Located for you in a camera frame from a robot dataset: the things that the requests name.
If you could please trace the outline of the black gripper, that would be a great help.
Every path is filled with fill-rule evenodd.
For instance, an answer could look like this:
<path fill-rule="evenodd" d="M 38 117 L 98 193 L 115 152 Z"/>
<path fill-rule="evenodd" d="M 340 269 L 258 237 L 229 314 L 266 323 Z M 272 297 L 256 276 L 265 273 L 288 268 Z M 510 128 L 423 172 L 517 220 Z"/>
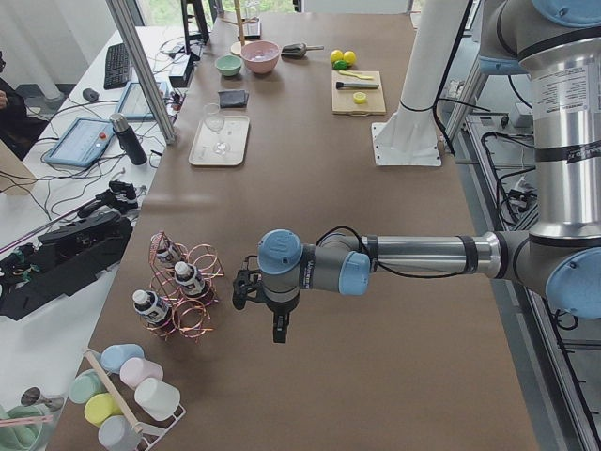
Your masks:
<path fill-rule="evenodd" d="M 285 343 L 291 312 L 298 306 L 298 296 L 285 302 L 267 300 L 267 307 L 273 313 L 272 338 L 274 343 Z"/>

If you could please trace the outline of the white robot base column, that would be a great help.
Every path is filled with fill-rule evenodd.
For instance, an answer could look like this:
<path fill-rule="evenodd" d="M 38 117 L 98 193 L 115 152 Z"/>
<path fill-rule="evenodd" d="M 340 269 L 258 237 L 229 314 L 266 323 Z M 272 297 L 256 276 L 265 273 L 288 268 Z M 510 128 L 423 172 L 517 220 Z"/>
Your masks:
<path fill-rule="evenodd" d="M 471 1 L 427 1 L 413 43 L 399 106 L 373 124 L 378 166 L 440 166 L 437 103 L 460 43 Z"/>

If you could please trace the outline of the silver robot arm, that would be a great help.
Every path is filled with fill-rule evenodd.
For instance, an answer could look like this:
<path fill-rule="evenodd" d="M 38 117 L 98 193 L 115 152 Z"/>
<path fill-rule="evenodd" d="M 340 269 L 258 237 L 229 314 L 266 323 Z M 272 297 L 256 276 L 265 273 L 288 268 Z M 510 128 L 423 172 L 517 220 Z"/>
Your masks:
<path fill-rule="evenodd" d="M 414 278 L 482 273 L 515 281 L 579 318 L 600 315 L 600 5 L 488 1 L 480 71 L 532 83 L 537 222 L 481 237 L 348 237 L 304 244 L 277 229 L 258 245 L 256 299 L 286 340 L 304 289 L 361 295 L 372 272 Z"/>

